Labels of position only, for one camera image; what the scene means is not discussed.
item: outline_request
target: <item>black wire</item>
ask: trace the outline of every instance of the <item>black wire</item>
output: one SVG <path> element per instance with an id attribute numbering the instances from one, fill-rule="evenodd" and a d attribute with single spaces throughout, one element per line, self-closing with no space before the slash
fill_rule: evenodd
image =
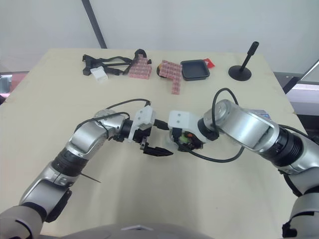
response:
<path id="1" fill-rule="evenodd" d="M 112 105 L 112 106 L 107 107 L 107 109 L 113 108 L 113 107 L 115 107 L 115 106 L 120 106 L 120 105 L 129 103 L 129 102 L 133 102 L 133 101 L 145 101 L 145 102 L 146 102 L 146 103 L 145 103 L 145 106 L 150 106 L 150 105 L 151 105 L 151 102 L 150 102 L 149 100 L 138 98 L 138 99 L 131 99 L 131 100 L 128 100 L 128 101 L 119 102 L 119 103 L 117 103 L 117 104 L 115 104 L 115 105 Z"/>
<path id="2" fill-rule="evenodd" d="M 208 160 L 208 161 L 211 161 L 211 162 L 215 162 L 215 163 L 229 163 L 231 161 L 234 161 L 236 160 L 237 158 L 239 158 L 242 154 L 242 152 L 244 151 L 244 147 L 241 147 L 240 150 L 238 151 L 238 153 L 232 157 L 232 158 L 228 158 L 228 159 L 215 159 L 215 158 L 210 158 L 210 157 L 206 157 L 204 155 L 201 155 L 199 153 L 195 153 L 193 152 L 192 150 L 190 150 L 189 148 L 185 147 L 184 145 L 182 145 L 180 142 L 176 141 L 175 143 L 177 143 L 177 145 L 179 147 L 181 147 L 183 150 L 185 150 L 186 152 L 196 156 L 196 157 L 199 157 L 199 158 L 202 158 L 202 159 L 205 159 L 205 160 Z"/>
<path id="3" fill-rule="evenodd" d="M 313 140 L 311 137 L 309 137 L 308 135 L 306 135 L 305 133 L 301 132 L 300 130 L 298 130 L 296 128 L 293 128 L 293 127 L 290 127 L 290 126 L 287 126 L 287 125 L 284 125 L 284 124 L 279 124 L 279 126 L 282 127 L 282 128 L 290 129 L 290 130 L 292 130 L 292 131 L 294 131 L 296 133 L 301 134 L 302 136 L 304 136 L 304 137 L 306 137 L 306 138 L 308 138 L 310 140 Z"/>
<path id="4" fill-rule="evenodd" d="M 107 115 L 107 116 L 101 116 L 101 117 L 96 117 L 96 118 L 91 118 L 91 119 L 87 119 L 85 121 L 83 121 L 82 123 L 79 123 L 74 132 L 77 131 L 79 129 L 79 127 L 81 127 L 82 125 L 84 125 L 85 123 L 87 122 L 91 122 L 91 121 L 98 121 L 98 120 L 103 120 L 103 119 L 106 119 L 106 118 L 109 118 L 109 117 L 112 117 L 112 116 L 118 116 L 118 115 L 127 115 L 128 116 L 128 119 L 130 119 L 130 114 L 127 113 L 127 112 L 116 112 L 116 113 L 113 113 L 113 114 L 110 114 L 110 115 Z"/>
<path id="5" fill-rule="evenodd" d="M 223 91 L 227 91 L 231 96 L 232 98 L 234 99 L 234 102 L 235 104 L 238 105 L 238 101 L 234 95 L 234 93 L 228 89 L 228 88 L 222 88 L 220 89 L 219 91 L 217 91 L 217 93 L 215 94 L 214 96 L 214 99 L 213 99 L 213 103 L 212 103 L 212 107 L 211 107 L 211 117 L 212 117 L 212 124 L 213 124 L 213 127 L 215 129 L 215 131 L 217 132 L 217 134 L 219 135 L 219 132 L 218 132 L 218 129 L 216 127 L 216 120 L 215 120 L 215 108 L 216 108 L 216 101 L 217 101 L 217 97 L 218 95 L 223 92 Z M 215 159 L 215 158 L 210 158 L 210 157 L 206 157 L 204 155 L 201 155 L 201 154 L 198 154 L 198 153 L 195 153 L 193 152 L 192 150 L 190 150 L 189 148 L 185 147 L 184 145 L 182 145 L 181 143 L 179 143 L 178 140 L 175 140 L 175 143 L 177 143 L 177 145 L 179 147 L 181 147 L 183 150 L 185 150 L 186 152 L 196 156 L 196 157 L 199 157 L 199 158 L 202 158 L 202 159 L 205 159 L 205 160 L 208 160 L 208 161 L 211 161 L 211 162 L 215 162 L 215 163 L 228 163 L 228 162 L 231 162 L 231 161 L 234 161 L 235 159 L 239 158 L 241 156 L 241 154 L 243 153 L 244 151 L 244 147 L 241 147 L 240 150 L 238 151 L 238 153 L 234 156 L 234 157 L 231 157 L 231 158 L 228 158 L 228 159 Z"/>

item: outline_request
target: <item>black strap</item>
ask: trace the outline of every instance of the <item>black strap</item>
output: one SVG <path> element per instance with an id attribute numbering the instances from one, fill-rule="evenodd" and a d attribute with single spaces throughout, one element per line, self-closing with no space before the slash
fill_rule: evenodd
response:
<path id="1" fill-rule="evenodd" d="M 146 52 L 143 49 L 138 49 L 135 52 L 135 56 L 134 56 L 133 60 L 131 60 L 130 58 L 127 58 L 127 57 L 123 57 L 123 56 L 115 56 L 115 57 L 111 57 L 108 59 L 105 59 L 105 58 L 95 59 L 92 56 L 84 54 L 82 57 L 82 61 L 85 62 L 85 68 L 83 69 L 83 75 L 89 76 L 91 74 L 91 69 L 97 68 L 99 66 L 103 66 L 105 73 L 113 74 L 116 76 L 119 76 L 120 74 L 127 75 L 130 71 L 131 66 L 138 60 L 140 54 L 142 54 L 143 57 L 147 57 Z M 107 64 L 103 63 L 103 62 L 110 62 L 110 61 L 113 61 L 116 59 L 120 59 L 120 60 L 124 61 L 125 63 L 128 63 L 129 66 L 124 71 L 122 71 L 119 69 L 111 68 Z"/>

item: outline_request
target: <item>white object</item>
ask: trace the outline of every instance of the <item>white object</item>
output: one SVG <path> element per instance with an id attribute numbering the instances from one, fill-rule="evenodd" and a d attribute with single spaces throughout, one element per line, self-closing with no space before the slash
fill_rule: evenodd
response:
<path id="1" fill-rule="evenodd" d="M 84 52 L 101 57 L 134 56 L 135 51 L 51 49 L 0 106 L 0 211 L 19 202 L 26 187 L 54 160 L 79 122 L 124 100 L 152 100 L 156 118 L 167 122 L 172 110 L 201 116 L 211 107 L 215 93 L 228 87 L 240 106 L 264 109 L 274 121 L 305 132 L 271 68 L 257 53 L 249 61 L 251 79 L 238 82 L 227 72 L 229 66 L 241 65 L 247 54 L 147 51 L 152 62 L 161 62 L 163 56 L 172 62 L 202 59 L 203 55 L 214 59 L 218 67 L 213 69 L 212 78 L 181 81 L 182 94 L 178 96 L 171 94 L 171 81 L 162 81 L 157 74 L 151 74 L 147 81 L 120 75 L 107 84 L 92 84 L 82 74 L 79 56 Z M 231 100 L 226 93 L 218 100 L 224 98 Z M 141 104 L 114 109 L 135 113 Z M 27 135 L 27 139 L 17 133 Z M 161 147 L 166 135 L 166 130 L 154 127 L 148 142 Z M 296 197 L 270 162 L 249 150 L 234 162 L 218 164 L 183 152 L 157 158 L 139 148 L 136 143 L 105 142 L 84 168 L 103 184 L 80 177 L 71 187 L 73 194 L 62 215 L 45 223 L 42 234 L 61 236 L 119 221 L 148 221 L 180 224 L 213 238 L 281 237 L 282 224 L 289 219 Z M 238 145 L 221 135 L 196 152 L 223 159 L 238 150 Z"/>
<path id="2" fill-rule="evenodd" d="M 131 131 L 128 137 L 128 142 L 132 142 L 134 133 L 137 129 L 145 130 L 155 122 L 155 111 L 150 106 L 145 106 L 143 109 L 136 112 Z"/>
<path id="3" fill-rule="evenodd" d="M 201 134 L 197 126 L 200 119 L 201 117 L 198 117 L 191 112 L 171 111 L 169 113 L 168 127 L 169 129 L 182 128 L 183 131 L 195 134 L 200 141 L 206 143 L 207 138 Z"/>
<path id="4" fill-rule="evenodd" d="M 106 81 L 109 78 L 108 75 L 105 73 L 103 66 L 92 68 L 90 71 L 95 79 L 100 83 Z"/>

